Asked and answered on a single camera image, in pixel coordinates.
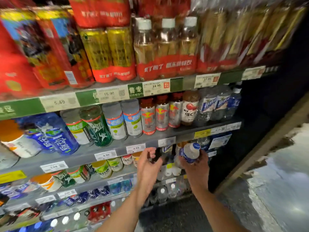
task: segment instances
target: barcode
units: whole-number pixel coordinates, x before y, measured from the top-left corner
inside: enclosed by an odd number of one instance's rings
[[[72,71],[64,71],[71,85],[77,85],[77,81]]]
[[[52,30],[50,28],[45,28],[45,34],[49,37],[49,38],[54,38],[54,35],[52,34]]]
[[[75,98],[69,98],[68,101],[69,101],[69,103],[70,103],[71,105],[73,105],[73,104],[76,103],[76,99],[75,99]]]
[[[125,96],[126,92],[125,90],[119,90],[119,96]]]

